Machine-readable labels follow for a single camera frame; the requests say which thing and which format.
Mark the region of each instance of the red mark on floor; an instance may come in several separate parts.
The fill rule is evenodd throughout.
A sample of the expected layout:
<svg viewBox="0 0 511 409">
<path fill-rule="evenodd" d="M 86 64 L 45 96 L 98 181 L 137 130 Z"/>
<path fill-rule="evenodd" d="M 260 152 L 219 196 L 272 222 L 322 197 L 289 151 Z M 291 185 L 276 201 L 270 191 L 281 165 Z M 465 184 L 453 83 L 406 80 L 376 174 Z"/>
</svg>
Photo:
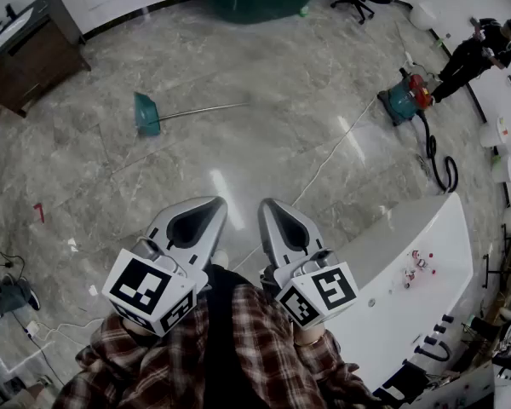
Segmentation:
<svg viewBox="0 0 511 409">
<path fill-rule="evenodd" d="M 34 209 L 39 209 L 39 210 L 40 210 L 40 218 L 42 219 L 42 222 L 44 222 L 44 221 L 43 221 L 43 209 L 42 209 L 42 204 L 41 204 L 41 203 L 35 204 L 35 205 L 34 205 Z"/>
</svg>

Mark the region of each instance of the black shirt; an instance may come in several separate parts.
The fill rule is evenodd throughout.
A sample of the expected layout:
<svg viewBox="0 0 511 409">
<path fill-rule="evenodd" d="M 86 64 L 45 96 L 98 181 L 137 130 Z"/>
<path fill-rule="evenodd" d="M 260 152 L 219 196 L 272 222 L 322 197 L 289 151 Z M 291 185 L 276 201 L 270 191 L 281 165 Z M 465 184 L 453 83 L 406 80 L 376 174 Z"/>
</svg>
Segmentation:
<svg viewBox="0 0 511 409">
<path fill-rule="evenodd" d="M 502 35 L 500 29 L 502 25 L 493 18 L 482 18 L 480 28 L 485 33 L 483 47 L 489 47 L 494 52 L 494 57 L 507 67 L 511 63 L 511 41 Z"/>
</svg>

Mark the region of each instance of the wooden cabinet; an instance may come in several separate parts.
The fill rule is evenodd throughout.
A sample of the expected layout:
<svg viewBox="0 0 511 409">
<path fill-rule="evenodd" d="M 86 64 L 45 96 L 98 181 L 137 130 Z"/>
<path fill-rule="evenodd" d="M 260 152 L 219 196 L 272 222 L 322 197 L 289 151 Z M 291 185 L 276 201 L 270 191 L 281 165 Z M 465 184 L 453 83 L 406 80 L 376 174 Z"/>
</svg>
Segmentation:
<svg viewBox="0 0 511 409">
<path fill-rule="evenodd" d="M 0 105 L 25 117 L 22 107 L 80 68 L 81 32 L 61 0 L 37 0 L 25 26 L 0 48 Z"/>
</svg>

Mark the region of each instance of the white cube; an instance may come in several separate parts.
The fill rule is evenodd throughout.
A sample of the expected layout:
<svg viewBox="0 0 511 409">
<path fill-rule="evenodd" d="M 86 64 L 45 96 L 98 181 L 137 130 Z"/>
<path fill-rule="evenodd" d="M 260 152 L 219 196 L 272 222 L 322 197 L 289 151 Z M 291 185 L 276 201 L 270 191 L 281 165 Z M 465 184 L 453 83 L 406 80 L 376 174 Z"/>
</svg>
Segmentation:
<svg viewBox="0 0 511 409">
<path fill-rule="evenodd" d="M 344 311 L 358 298 L 359 290 L 346 262 L 297 276 L 276 300 L 303 329 Z"/>
<path fill-rule="evenodd" d="M 197 283 L 121 250 L 102 293 L 118 314 L 163 337 L 197 305 Z"/>
</svg>

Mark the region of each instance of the teal dustpan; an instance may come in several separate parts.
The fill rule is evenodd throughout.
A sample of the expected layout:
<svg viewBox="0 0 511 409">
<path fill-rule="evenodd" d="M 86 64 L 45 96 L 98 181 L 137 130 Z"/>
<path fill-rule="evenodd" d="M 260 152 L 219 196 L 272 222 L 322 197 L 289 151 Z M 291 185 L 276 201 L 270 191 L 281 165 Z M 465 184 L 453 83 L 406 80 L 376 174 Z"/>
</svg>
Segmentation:
<svg viewBox="0 0 511 409">
<path fill-rule="evenodd" d="M 147 95 L 135 92 L 135 123 L 138 133 L 143 136 L 156 136 L 161 133 L 161 121 L 170 118 L 191 115 L 192 113 L 215 111 L 216 109 L 226 109 L 228 107 L 246 106 L 249 103 L 234 103 L 232 105 L 206 107 L 195 111 L 178 112 L 166 117 L 159 117 L 155 102 Z"/>
<path fill-rule="evenodd" d="M 135 92 L 135 122 L 140 135 L 156 136 L 161 133 L 155 102 L 147 95 L 138 92 Z"/>
</svg>

